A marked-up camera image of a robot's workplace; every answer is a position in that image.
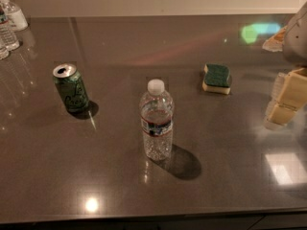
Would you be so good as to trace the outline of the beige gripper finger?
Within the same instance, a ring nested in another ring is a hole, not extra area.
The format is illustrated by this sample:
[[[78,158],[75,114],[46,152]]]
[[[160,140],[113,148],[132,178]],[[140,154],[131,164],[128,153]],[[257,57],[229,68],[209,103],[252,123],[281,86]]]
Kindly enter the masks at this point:
[[[307,69],[298,68],[279,73],[272,88],[264,119],[264,127],[277,130],[286,126],[298,110],[307,104]]]

